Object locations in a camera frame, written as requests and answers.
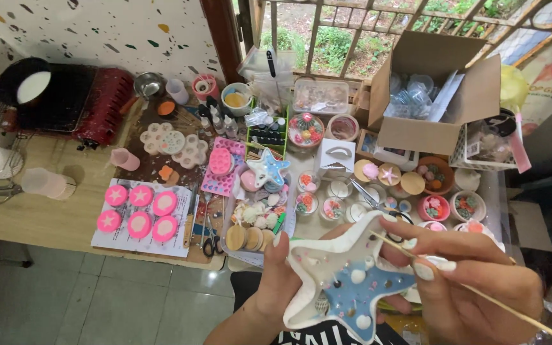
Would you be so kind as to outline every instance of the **paper sheet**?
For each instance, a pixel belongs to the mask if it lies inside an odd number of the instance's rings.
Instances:
[[[187,220],[187,214],[190,206],[191,191],[184,187],[164,187],[161,184],[154,184],[150,182],[139,182],[124,179],[112,179],[110,181],[110,187],[117,184],[125,186],[128,191],[131,191],[131,189],[136,186],[145,185],[155,191],[155,196],[157,196],[157,194],[161,192],[165,192],[166,190],[173,191],[176,196],[178,196],[178,205],[176,206],[176,209],[172,214],[172,217],[178,220],[178,231],[176,232],[176,235],[167,242],[155,241],[153,240],[151,234],[141,239],[132,238],[131,236],[129,236],[129,233],[127,231],[127,221],[129,220],[129,217],[135,211],[145,211],[152,218],[154,224],[159,217],[155,216],[155,213],[152,209],[152,204],[139,208],[136,206],[131,206],[131,203],[127,199],[127,202],[125,204],[113,207],[108,205],[104,201],[101,212],[109,209],[114,209],[121,215],[123,221],[121,223],[121,226],[116,229],[116,231],[113,231],[111,233],[105,233],[100,230],[95,230],[95,234],[93,235],[93,239],[91,240],[91,246],[186,258],[189,254],[189,249],[184,248],[182,246],[182,242],[184,241],[183,238],[185,237],[185,221]]]

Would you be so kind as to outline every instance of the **pink starfish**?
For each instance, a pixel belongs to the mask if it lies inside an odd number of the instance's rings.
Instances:
[[[389,184],[392,184],[393,177],[397,177],[397,175],[393,173],[393,167],[389,168],[388,170],[382,169],[382,171],[383,171],[383,175],[381,178],[387,179],[389,181]]]

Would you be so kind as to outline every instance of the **hand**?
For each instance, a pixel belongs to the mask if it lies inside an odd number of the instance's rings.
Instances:
[[[334,239],[346,232],[353,224],[342,224],[326,233],[320,239]],[[302,280],[289,266],[287,255],[289,255],[289,238],[282,231],[276,235],[273,246],[268,244],[265,248],[263,260],[263,275],[257,292],[250,297],[254,303],[257,313],[265,318],[266,322],[278,325],[280,330],[285,330],[283,315],[289,302],[295,293],[302,286]],[[383,246],[380,255],[394,264],[405,266],[407,258],[401,257],[397,249]],[[410,303],[401,295],[388,296],[384,298],[391,306],[404,314],[411,311]],[[376,323],[382,324],[385,317],[377,311]]]
[[[534,326],[458,284],[475,287],[530,318],[540,318],[540,278],[528,268],[513,266],[487,235],[436,232],[390,220],[395,218],[387,215],[379,221],[387,232],[406,239],[402,246],[412,254],[452,260],[434,265],[420,258],[412,263],[423,318],[440,343],[521,344],[537,332]],[[399,256],[398,265],[410,263],[402,253]]]

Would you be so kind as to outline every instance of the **wooden table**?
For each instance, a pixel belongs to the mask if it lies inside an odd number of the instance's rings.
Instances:
[[[4,204],[0,205],[0,239],[11,242],[20,242],[50,248],[78,250],[94,254],[113,255],[125,258],[134,258],[154,262],[165,262],[174,265],[182,265],[205,270],[220,270],[225,262],[225,256],[216,255],[213,258],[206,258],[199,247],[199,235],[194,236],[189,255],[187,258],[167,257],[164,255],[153,255],[138,252],[125,252],[118,250],[100,249],[91,247],[91,239],[96,230],[96,219],[101,212],[104,201],[104,193],[110,184],[112,177],[145,180],[152,182],[160,180],[158,174],[152,174],[153,168],[147,166],[163,165],[169,156],[150,157],[146,152],[143,154],[137,150],[137,136],[145,130],[147,123],[154,122],[151,114],[154,111],[152,106],[145,111],[148,117],[142,116],[138,106],[134,106],[127,116],[125,126],[120,131],[115,143],[106,148],[98,148],[93,151],[85,149],[76,150],[78,142],[57,140],[48,137],[34,136],[21,144],[21,153],[25,157],[23,170],[15,176],[18,183],[24,170],[27,168],[42,167],[56,173],[72,177],[78,183],[75,193],[68,200],[57,201],[48,199],[41,195],[21,193],[14,196]],[[179,120],[173,121],[174,127],[178,127]],[[196,129],[182,122],[187,131],[185,134],[196,133]],[[120,171],[109,163],[112,149],[128,147],[130,151],[138,155],[142,161],[143,168],[137,173]],[[189,176],[195,176],[199,168]],[[194,178],[184,177],[181,172],[181,182],[178,185],[188,185]],[[216,211],[218,202],[212,205],[211,212]],[[215,228],[222,226],[221,220],[212,219]]]

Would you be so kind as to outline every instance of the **wooden lid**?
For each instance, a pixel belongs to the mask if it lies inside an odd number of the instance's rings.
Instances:
[[[246,229],[240,225],[234,225],[227,230],[225,243],[231,250],[240,250],[247,242]]]
[[[360,180],[361,182],[370,182],[370,179],[367,178],[367,176],[363,173],[363,167],[366,164],[374,164],[369,160],[358,160],[355,162],[355,178],[357,180]]]
[[[261,229],[253,226],[252,228],[248,228],[246,230],[246,235],[249,240],[246,242],[246,245],[244,245],[245,249],[257,250],[258,248],[261,248],[261,243],[263,242],[263,234],[261,233]]]
[[[425,189],[425,180],[415,172],[407,172],[402,175],[402,189],[412,195],[421,194]]]
[[[259,251],[264,252],[265,247],[273,242],[273,240],[276,238],[276,235],[270,229],[264,229],[261,232],[263,233],[263,243],[261,245],[261,248],[259,248]]]
[[[388,171],[391,169],[391,173],[393,173],[395,176],[391,178],[391,183],[389,183],[389,179],[384,179],[383,175],[385,171]],[[399,170],[397,165],[391,164],[391,163],[385,163],[379,167],[379,180],[385,185],[396,185],[399,183],[399,181],[402,179],[402,172]]]

